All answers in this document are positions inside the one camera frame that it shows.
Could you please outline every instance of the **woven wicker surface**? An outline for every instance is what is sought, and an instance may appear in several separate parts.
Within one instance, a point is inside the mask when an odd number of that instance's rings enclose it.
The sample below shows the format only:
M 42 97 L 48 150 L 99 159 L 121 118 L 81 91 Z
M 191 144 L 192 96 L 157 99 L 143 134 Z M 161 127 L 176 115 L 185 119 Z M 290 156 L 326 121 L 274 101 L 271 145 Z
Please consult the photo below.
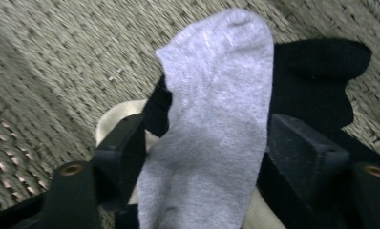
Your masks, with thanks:
M 155 49 L 231 7 L 266 18 L 278 43 L 369 46 L 368 70 L 347 87 L 355 121 L 346 131 L 380 154 L 378 0 L 0 0 L 0 210 L 45 191 L 55 167 L 89 159 L 102 114 L 153 90 Z

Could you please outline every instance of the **sock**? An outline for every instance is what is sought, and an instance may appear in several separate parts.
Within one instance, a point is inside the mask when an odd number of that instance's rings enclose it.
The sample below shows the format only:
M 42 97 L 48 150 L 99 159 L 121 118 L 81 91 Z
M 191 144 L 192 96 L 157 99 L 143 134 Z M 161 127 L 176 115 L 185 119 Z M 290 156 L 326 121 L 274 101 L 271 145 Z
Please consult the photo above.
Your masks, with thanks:
M 173 101 L 139 176 L 140 227 L 238 229 L 266 146 L 270 30 L 252 12 L 226 10 L 157 56 Z

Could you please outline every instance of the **screw hole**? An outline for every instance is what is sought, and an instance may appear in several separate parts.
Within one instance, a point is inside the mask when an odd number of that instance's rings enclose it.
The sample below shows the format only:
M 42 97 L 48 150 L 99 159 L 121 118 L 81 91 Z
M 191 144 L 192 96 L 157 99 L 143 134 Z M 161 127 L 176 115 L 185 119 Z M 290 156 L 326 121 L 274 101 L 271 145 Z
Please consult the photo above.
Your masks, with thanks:
M 380 177 L 380 168 L 373 165 L 365 166 L 365 171 L 375 177 Z
M 83 170 L 83 166 L 80 164 L 72 164 L 63 170 L 61 170 L 61 175 L 62 176 L 71 176 L 79 173 L 80 171 Z

